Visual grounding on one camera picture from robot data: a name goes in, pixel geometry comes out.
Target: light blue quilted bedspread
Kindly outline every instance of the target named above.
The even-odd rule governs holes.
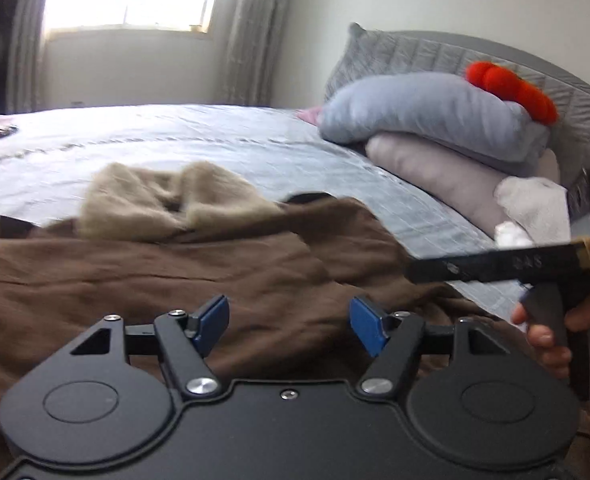
[[[364,202],[414,256],[466,253],[492,241],[449,207],[319,138],[293,112],[202,105],[76,108],[16,116],[0,139],[0,214],[45,224],[77,213],[92,174],[110,162],[177,170],[211,160],[269,199],[323,190]],[[506,317],[517,283],[456,284]]]

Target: white wall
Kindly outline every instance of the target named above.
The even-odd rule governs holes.
[[[441,30],[520,48],[590,83],[590,0],[291,0],[273,105],[320,104],[347,26]]]
[[[216,0],[208,34],[82,30],[44,51],[43,107],[210,103],[216,99],[236,0]]]

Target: gray pillow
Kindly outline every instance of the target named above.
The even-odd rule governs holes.
[[[340,89],[319,117],[321,136],[338,144],[381,130],[434,140],[517,176],[533,174],[549,137],[521,105],[438,72],[365,77]]]

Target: black handheld tool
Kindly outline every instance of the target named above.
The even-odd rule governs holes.
[[[224,384],[203,361],[227,298],[152,325],[109,315],[4,396],[17,460],[0,480],[572,480],[572,392],[488,326],[431,326],[355,298],[350,322],[375,357],[345,381]],[[165,384],[128,364],[156,355]],[[423,354],[450,364],[418,381]]]
[[[590,195],[590,169],[586,170]],[[573,352],[570,386],[590,400],[590,330],[567,332],[564,315],[590,295],[590,238],[567,245],[415,260],[408,269],[414,283],[519,280],[532,285],[522,304],[536,322],[550,326],[558,344]]]

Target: blue clamp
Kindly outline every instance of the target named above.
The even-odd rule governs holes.
[[[349,304],[351,328],[371,357],[377,357],[389,342],[392,317],[364,298],[355,297]]]
[[[228,328],[229,320],[229,300],[226,296],[218,296],[189,314],[185,334],[198,353],[206,357]]]

